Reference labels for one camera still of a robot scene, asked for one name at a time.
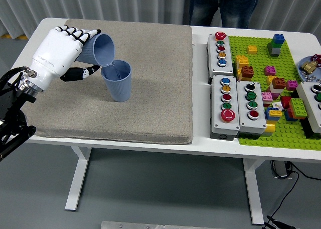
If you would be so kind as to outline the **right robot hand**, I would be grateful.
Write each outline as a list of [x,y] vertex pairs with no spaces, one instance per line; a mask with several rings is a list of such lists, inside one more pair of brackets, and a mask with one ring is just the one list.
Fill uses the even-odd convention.
[[270,228],[270,229],[295,229],[294,226],[288,225],[281,221],[275,220],[271,216],[267,216],[268,222],[264,222],[263,228]]

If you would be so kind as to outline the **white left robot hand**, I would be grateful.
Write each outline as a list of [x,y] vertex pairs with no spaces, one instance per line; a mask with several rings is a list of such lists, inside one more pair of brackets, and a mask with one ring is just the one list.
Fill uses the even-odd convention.
[[29,79],[40,91],[46,90],[53,79],[66,73],[82,52],[82,47],[97,30],[84,30],[66,25],[51,29],[33,55],[30,69],[36,76]]

